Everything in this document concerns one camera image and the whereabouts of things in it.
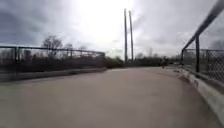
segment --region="concrete path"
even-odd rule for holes
[[[171,69],[139,68],[5,83],[0,128],[221,128]]]

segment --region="concrete barrier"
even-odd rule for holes
[[[50,71],[50,72],[2,74],[0,75],[0,81],[26,80],[26,79],[35,79],[35,78],[74,75],[74,74],[80,74],[80,73],[103,72],[103,71],[106,71],[106,68],[70,69],[70,70]]]
[[[224,126],[224,93],[184,69],[182,75],[197,89]]]

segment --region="metal railing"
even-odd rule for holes
[[[104,59],[96,51],[0,46],[0,73],[101,68]]]
[[[224,50],[200,49],[200,35],[219,16],[224,9],[224,0],[218,0],[205,21],[182,49],[183,67],[196,74],[203,74],[224,83]],[[189,49],[195,43],[195,49]]]

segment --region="cloud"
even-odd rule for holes
[[[0,29],[0,43],[38,46],[48,35],[57,35],[65,44],[87,45],[102,51],[119,49],[120,54],[124,46],[123,9],[126,3],[131,3],[135,53],[147,52],[152,47],[159,54],[175,54],[215,1],[2,0],[0,27],[5,29]],[[222,23],[214,25],[202,40],[220,38],[224,31],[217,26]]]
[[[214,49],[213,44],[216,42],[223,43],[224,45],[224,12],[217,17],[214,22],[205,30],[200,36],[201,48]]]

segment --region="bridge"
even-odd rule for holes
[[[5,128],[221,128],[173,69],[133,68],[0,86]]]
[[[0,83],[0,127],[223,127],[224,51],[200,48],[199,38],[223,9],[218,0],[183,47],[180,65],[165,69],[104,70],[102,52],[0,47],[0,78],[44,77]]]

